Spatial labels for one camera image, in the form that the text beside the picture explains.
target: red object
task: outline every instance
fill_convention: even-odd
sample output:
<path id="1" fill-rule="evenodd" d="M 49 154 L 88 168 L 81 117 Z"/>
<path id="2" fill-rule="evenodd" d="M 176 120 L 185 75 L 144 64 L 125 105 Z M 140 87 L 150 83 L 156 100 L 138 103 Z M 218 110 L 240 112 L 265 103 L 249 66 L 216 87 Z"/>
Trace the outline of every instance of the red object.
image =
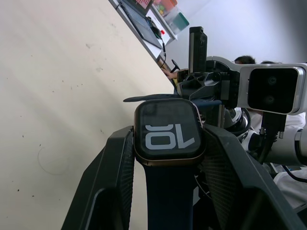
<path id="1" fill-rule="evenodd" d="M 161 0 L 161 4 L 164 5 L 165 9 L 169 12 L 177 5 L 176 0 Z"/>

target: watch face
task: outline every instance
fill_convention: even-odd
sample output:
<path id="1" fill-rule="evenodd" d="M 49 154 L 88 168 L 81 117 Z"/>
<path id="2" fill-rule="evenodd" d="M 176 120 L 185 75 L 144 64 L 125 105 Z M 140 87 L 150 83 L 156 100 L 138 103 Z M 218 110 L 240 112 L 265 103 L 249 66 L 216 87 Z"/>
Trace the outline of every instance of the watch face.
<path id="1" fill-rule="evenodd" d="M 204 151 L 198 113 L 190 101 L 146 101 L 136 109 L 134 122 L 134 146 L 143 159 L 192 159 Z"/>

